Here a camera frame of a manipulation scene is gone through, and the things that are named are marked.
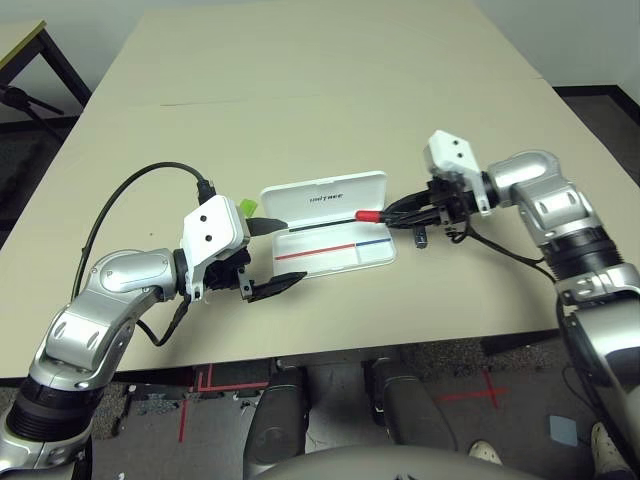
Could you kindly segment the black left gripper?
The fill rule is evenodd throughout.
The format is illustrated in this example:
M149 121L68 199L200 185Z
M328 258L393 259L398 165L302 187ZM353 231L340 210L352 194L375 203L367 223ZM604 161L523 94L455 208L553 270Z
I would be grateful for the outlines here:
M288 223L279 219L255 217L247 219L247 227L252 237L270 235L287 230ZM251 257L246 247L224 260L216 260L205 271L204 286L207 290L238 290L248 303L276 296L294 286L307 276L306 271L288 272L272 277L263 284L255 285L248 277L246 267Z

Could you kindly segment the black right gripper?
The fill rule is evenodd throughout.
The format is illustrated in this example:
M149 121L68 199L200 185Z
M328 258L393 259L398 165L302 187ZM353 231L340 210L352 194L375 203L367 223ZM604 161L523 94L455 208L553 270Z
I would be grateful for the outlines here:
M385 208L389 228L414 228L441 224L447 236L468 236L471 209L460 174L434 175L429 190L412 193Z

